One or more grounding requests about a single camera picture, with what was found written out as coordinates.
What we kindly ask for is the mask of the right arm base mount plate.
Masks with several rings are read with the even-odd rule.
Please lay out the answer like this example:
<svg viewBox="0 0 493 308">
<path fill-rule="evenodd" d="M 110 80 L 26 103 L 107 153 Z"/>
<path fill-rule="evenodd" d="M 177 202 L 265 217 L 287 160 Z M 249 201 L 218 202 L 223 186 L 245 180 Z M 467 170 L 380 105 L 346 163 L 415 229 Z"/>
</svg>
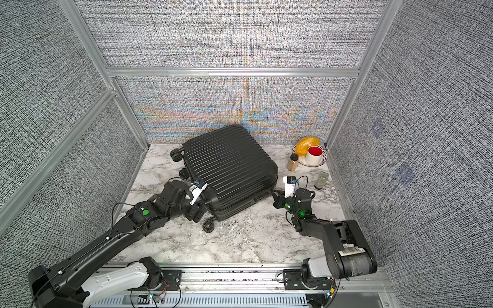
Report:
<svg viewBox="0 0 493 308">
<path fill-rule="evenodd" d="M 311 273 L 304 269 L 284 269 L 282 281 L 285 290 L 330 290 L 333 281 L 328 277 L 313 277 Z"/>
</svg>

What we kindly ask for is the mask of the black ribbed hard-shell suitcase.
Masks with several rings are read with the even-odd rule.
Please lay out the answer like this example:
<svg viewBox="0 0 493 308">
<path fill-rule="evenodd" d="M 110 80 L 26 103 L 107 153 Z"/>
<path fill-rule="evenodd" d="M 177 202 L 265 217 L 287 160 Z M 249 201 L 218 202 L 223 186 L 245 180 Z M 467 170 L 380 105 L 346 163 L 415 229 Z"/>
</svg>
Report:
<svg viewBox="0 0 493 308">
<path fill-rule="evenodd" d="M 240 124 L 194 137 L 171 151 L 173 161 L 183 161 L 179 175 L 204 183 L 202 224 L 211 233 L 222 222 L 270 196 L 278 179 L 277 164 Z"/>
</svg>

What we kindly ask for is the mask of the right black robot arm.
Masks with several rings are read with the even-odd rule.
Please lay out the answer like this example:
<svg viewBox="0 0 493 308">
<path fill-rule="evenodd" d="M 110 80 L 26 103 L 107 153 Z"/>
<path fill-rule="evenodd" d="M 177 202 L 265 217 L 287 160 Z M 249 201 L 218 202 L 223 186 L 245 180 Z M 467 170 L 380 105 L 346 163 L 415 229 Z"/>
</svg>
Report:
<svg viewBox="0 0 493 308">
<path fill-rule="evenodd" d="M 301 266 L 304 282 L 310 279 L 349 279 L 377 272 L 376 258 L 355 220 L 335 221 L 317 218 L 311 206 L 314 191 L 297 189 L 286 196 L 284 191 L 271 192 L 277 209 L 285 209 L 291 225 L 301 235 L 322 242 L 324 255 L 308 258 Z"/>
</svg>

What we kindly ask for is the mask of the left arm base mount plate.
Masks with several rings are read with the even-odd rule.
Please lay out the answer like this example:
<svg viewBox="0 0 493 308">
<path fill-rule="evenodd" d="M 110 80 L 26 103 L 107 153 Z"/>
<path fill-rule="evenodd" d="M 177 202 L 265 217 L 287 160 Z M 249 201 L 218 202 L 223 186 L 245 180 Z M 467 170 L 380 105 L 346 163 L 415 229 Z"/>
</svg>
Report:
<svg viewBox="0 0 493 308">
<path fill-rule="evenodd" d="M 163 269 L 161 274 L 152 273 L 140 287 L 132 288 L 130 291 L 178 291 L 181 284 L 182 271 L 175 269 Z"/>
</svg>

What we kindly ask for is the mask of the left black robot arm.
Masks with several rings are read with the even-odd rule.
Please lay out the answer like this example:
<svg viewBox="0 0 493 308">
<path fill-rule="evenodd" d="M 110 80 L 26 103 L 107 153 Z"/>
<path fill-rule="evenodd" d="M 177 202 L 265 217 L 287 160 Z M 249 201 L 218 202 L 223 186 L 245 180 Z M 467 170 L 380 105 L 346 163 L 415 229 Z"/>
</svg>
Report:
<svg viewBox="0 0 493 308">
<path fill-rule="evenodd" d="M 51 267 L 38 266 L 28 274 L 33 307 L 90 307 L 124 290 L 157 287 L 162 269 L 151 257 L 97 278 L 94 274 L 116 255 L 162 228 L 172 219 L 185 216 L 198 222 L 207 207 L 201 195 L 208 184 L 172 180 L 161 193 L 135 204 L 108 231 L 67 259 Z"/>
</svg>

